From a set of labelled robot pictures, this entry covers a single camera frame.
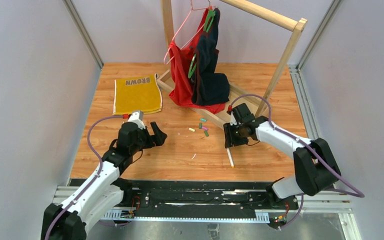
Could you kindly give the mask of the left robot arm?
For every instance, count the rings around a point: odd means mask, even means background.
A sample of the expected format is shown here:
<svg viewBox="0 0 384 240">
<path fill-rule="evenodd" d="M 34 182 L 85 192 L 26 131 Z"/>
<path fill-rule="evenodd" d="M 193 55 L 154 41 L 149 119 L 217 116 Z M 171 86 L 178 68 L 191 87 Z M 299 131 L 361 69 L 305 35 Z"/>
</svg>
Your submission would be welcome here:
<svg viewBox="0 0 384 240">
<path fill-rule="evenodd" d="M 120 176 L 134 162 L 133 156 L 162 146 L 167 134 L 151 122 L 153 134 L 139 120 L 125 122 L 89 178 L 60 204 L 44 211 L 42 240 L 85 240 L 94 225 L 112 207 L 133 199 L 132 184 Z"/>
</svg>

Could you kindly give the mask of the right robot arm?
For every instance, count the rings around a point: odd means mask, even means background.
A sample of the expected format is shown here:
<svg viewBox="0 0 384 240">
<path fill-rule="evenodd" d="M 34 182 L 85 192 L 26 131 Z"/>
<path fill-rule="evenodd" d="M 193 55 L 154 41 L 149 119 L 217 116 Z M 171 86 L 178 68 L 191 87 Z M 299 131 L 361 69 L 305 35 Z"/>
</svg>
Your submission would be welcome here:
<svg viewBox="0 0 384 240">
<path fill-rule="evenodd" d="M 229 106 L 230 122 L 223 125 L 225 148 L 246 145 L 249 139 L 267 143 L 293 160 L 294 174 L 267 188 L 267 197 L 279 202 L 290 196 L 314 196 L 339 180 L 341 172 L 326 140 L 300 137 L 265 116 L 255 117 L 245 103 Z"/>
</svg>

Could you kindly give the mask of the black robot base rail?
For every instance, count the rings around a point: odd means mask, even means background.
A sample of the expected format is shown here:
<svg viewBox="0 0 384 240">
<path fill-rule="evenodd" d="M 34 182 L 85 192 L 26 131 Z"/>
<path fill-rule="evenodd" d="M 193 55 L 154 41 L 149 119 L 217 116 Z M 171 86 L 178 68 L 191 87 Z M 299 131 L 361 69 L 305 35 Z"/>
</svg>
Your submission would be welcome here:
<svg viewBox="0 0 384 240">
<path fill-rule="evenodd" d="M 299 209 L 296 196 L 278 200 L 269 182 L 133 180 L 130 200 L 106 211 L 99 223 L 134 221 L 267 223 L 284 225 Z"/>
</svg>

